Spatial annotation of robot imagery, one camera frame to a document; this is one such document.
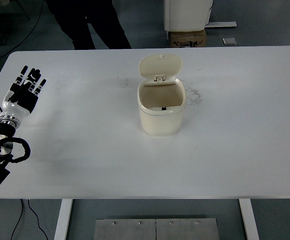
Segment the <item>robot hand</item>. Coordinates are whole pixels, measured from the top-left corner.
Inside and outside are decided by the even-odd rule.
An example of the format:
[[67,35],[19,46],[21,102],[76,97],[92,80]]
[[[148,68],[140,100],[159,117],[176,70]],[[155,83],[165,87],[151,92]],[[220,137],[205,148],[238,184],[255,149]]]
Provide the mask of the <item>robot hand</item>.
[[39,69],[28,70],[28,66],[24,66],[3,100],[0,117],[21,120],[31,114],[47,82],[40,78]]

